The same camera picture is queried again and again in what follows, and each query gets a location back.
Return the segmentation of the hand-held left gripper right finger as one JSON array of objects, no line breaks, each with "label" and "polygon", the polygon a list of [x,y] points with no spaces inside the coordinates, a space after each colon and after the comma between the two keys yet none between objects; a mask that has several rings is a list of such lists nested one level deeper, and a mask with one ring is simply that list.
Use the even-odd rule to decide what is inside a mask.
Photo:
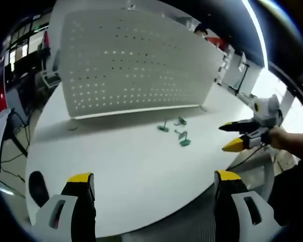
[{"label": "hand-held left gripper right finger", "polygon": [[273,208],[236,173],[215,171],[215,241],[271,241],[280,231]]}]

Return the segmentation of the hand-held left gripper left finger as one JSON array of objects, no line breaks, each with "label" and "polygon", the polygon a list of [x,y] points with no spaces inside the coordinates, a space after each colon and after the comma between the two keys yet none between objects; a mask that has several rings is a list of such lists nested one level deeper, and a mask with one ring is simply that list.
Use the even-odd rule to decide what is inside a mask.
[{"label": "hand-held left gripper left finger", "polygon": [[37,241],[95,241],[95,191],[91,172],[72,176],[62,192],[37,211]]}]

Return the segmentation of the person's right hand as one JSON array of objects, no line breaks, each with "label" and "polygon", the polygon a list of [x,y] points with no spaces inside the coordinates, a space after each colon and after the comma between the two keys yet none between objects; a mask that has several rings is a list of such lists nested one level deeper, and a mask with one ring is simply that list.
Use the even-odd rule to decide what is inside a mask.
[{"label": "person's right hand", "polygon": [[280,127],[273,127],[269,131],[270,145],[279,150],[288,150],[292,141],[292,134]]}]

